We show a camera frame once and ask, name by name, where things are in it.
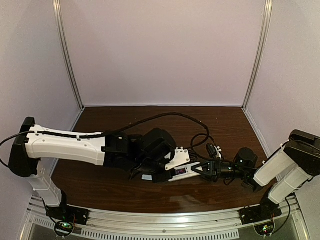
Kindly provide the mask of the front aluminium rail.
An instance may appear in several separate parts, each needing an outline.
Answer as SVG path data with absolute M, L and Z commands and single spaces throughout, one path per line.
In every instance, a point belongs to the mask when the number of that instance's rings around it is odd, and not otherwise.
M 310 240 L 296 197 L 289 197 L 290 215 L 271 237 L 257 233 L 263 222 L 242 224 L 239 210 L 194 213 L 129 213 L 88 209 L 86 225 L 76 224 L 66 238 L 54 232 L 43 202 L 33 196 L 18 240 Z

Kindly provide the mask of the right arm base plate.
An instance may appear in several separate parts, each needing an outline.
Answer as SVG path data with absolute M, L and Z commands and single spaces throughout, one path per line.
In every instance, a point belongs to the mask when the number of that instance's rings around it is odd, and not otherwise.
M 242 225 L 263 222 L 282 215 L 282 211 L 278 205 L 273 208 L 260 204 L 256 206 L 245 206 L 241 208 L 238 213 Z

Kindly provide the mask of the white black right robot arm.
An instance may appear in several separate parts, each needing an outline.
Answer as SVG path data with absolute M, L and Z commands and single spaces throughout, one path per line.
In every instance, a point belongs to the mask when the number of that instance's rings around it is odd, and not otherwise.
M 262 197 L 255 211 L 261 221 L 268 220 L 286 197 L 320 174 L 320 138 L 297 129 L 259 167 L 258 156 L 248 147 L 241 148 L 233 161 L 224 161 L 220 150 L 212 144 L 207 145 L 207 151 L 210 160 L 191 168 L 207 181 L 241 179 L 242 185 L 255 193 L 286 172 Z

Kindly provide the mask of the blue red battery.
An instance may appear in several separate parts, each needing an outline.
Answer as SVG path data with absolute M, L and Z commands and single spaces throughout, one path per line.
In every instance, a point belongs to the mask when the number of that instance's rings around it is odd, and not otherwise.
M 178 169 L 176 170 L 177 174 L 185 174 L 187 171 L 185 169 Z

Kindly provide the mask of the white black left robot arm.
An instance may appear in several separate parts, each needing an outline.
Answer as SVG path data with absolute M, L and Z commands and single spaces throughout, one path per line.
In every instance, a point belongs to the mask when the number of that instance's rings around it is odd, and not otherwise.
M 46 130 L 27 117 L 20 132 L 13 137 L 8 168 L 15 175 L 28 178 L 48 211 L 61 222 L 72 218 L 66 194 L 58 189 L 40 168 L 42 158 L 79 161 L 126 172 L 158 174 L 175 157 L 174 138 L 160 128 L 145 135 L 124 132 L 81 133 Z

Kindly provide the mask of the circuit board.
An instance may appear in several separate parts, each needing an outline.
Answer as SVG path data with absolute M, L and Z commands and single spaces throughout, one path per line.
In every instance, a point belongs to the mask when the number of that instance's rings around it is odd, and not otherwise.
M 275 230 L 275 226 L 273 220 L 253 225 L 255 232 L 261 237 L 271 236 Z
M 70 236 L 75 229 L 75 223 L 69 221 L 58 221 L 54 226 L 54 232 L 57 236 L 66 238 Z

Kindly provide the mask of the right aluminium frame post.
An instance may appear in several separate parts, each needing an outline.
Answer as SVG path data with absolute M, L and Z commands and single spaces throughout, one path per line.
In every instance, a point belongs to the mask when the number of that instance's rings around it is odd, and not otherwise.
M 265 50 L 268 35 L 269 35 L 272 13 L 273 13 L 273 1 L 265 0 L 257 50 L 256 50 L 254 62 L 253 62 L 249 84 L 248 84 L 247 91 L 242 104 L 242 109 L 244 111 L 248 108 L 251 96 L 253 94 L 254 86 L 259 74 L 259 69 L 262 63 L 263 54 L 264 54 L 264 50 Z

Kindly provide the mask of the aluminium frame post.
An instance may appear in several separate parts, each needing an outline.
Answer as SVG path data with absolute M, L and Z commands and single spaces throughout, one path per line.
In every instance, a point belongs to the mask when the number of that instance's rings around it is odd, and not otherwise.
M 61 1 L 53 0 L 52 3 L 53 3 L 53 10 L 54 10 L 55 20 L 57 25 L 57 32 L 58 32 L 59 41 L 60 41 L 61 50 L 62 50 L 62 56 L 63 56 L 66 72 L 68 75 L 68 79 L 70 82 L 71 90 L 73 92 L 78 109 L 83 110 L 85 106 L 83 104 L 83 101 L 80 95 L 79 87 L 77 85 L 74 69 L 72 66 L 72 61 L 71 61 L 71 56 L 68 48 L 66 31 L 65 31 L 64 21 L 63 21 Z
M 251 96 L 253 94 L 254 86 L 259 74 L 259 69 L 262 63 L 263 54 L 264 54 L 264 50 L 265 50 L 268 35 L 269 35 L 272 13 L 273 13 L 273 1 L 265 0 L 257 50 L 256 50 L 254 62 L 253 62 L 249 84 L 248 84 L 247 91 L 242 104 L 242 109 L 244 111 L 248 108 Z

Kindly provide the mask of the white remote control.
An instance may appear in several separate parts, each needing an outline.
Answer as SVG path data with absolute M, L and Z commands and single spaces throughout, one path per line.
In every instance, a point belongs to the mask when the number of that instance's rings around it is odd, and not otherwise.
M 175 181 L 180 181 L 180 180 L 195 177 L 195 175 L 194 175 L 195 172 L 193 172 L 191 170 L 191 167 L 196 165 L 197 163 L 199 163 L 199 162 L 189 163 L 187 165 L 182 165 L 182 166 L 178 166 L 178 167 L 173 168 L 175 170 L 175 176 L 172 179 L 170 179 L 168 182 L 175 182 Z M 176 170 L 180 170 L 180 169 L 185 169 L 186 173 L 177 174 Z

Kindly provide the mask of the right circuit board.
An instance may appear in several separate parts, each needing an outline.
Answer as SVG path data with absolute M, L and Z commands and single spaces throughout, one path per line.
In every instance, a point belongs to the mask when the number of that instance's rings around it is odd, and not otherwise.
M 273 220 L 253 225 L 255 232 L 261 237 L 271 236 L 275 230 L 275 226 Z

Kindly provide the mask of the left aluminium frame post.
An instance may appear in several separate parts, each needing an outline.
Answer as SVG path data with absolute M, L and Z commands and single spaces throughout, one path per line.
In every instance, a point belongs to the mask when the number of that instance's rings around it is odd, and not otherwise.
M 78 109 L 83 110 L 85 106 L 83 104 L 83 101 L 80 95 L 79 87 L 77 85 L 74 69 L 72 66 L 72 61 L 71 61 L 71 56 L 68 48 L 66 31 L 65 31 L 64 21 L 63 21 L 61 1 L 53 0 L 52 3 L 53 3 L 53 10 L 54 10 L 55 20 L 57 25 L 57 32 L 58 32 L 59 41 L 60 41 L 61 50 L 62 50 L 62 56 L 63 56 L 66 72 L 68 75 L 68 79 L 70 82 L 71 90 L 73 92 Z

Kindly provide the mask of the white battery cover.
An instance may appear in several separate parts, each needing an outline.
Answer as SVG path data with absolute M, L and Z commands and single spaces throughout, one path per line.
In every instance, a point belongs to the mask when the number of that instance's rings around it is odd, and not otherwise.
M 148 174 L 143 174 L 141 179 L 144 181 L 151 181 L 151 182 L 153 181 L 152 175 L 148 175 Z

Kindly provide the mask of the left circuit board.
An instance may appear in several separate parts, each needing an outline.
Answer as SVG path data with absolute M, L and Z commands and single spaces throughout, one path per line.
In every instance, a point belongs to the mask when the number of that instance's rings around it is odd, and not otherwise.
M 54 232 L 57 236 L 66 238 L 70 236 L 75 229 L 75 223 L 69 221 L 58 221 L 54 226 Z

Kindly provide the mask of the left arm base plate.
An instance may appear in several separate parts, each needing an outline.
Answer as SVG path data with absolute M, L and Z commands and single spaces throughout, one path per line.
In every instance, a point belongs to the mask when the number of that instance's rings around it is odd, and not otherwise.
M 89 217 L 89 210 L 86 208 L 63 205 L 58 207 L 46 206 L 46 215 L 55 220 L 67 221 L 78 225 L 86 225 Z

